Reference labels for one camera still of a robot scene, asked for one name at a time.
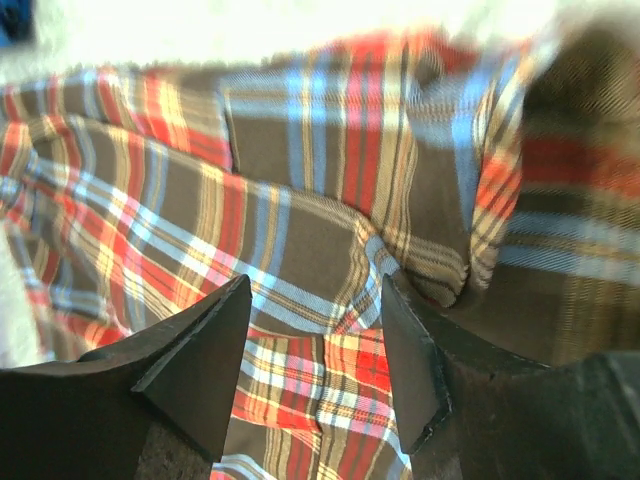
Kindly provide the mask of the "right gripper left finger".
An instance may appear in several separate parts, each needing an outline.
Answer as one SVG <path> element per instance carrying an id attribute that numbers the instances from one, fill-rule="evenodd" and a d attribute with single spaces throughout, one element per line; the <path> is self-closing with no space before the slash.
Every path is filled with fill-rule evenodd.
<path id="1" fill-rule="evenodd" d="M 1 373 L 5 479 L 206 479 L 221 459 L 251 311 L 239 276 L 73 362 Z"/>

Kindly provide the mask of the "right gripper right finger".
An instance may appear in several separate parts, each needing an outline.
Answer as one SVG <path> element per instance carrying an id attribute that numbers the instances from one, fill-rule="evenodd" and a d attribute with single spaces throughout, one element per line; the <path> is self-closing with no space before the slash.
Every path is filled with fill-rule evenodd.
<path id="1" fill-rule="evenodd" d="M 638 477 L 637 352 L 550 367 L 458 326 L 391 276 L 381 322 L 415 478 Z"/>

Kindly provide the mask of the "red brown plaid shirt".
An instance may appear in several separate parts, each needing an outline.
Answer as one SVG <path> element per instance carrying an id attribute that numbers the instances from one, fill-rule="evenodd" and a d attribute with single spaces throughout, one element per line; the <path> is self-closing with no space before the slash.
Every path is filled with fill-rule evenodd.
<path id="1" fill-rule="evenodd" d="M 2 371 L 76 361 L 246 276 L 206 479 L 417 479 L 385 276 L 550 367 L 639 355 L 639 53 L 595 26 L 482 53 L 376 35 L 7 85 L 1 230 L 39 354 Z"/>

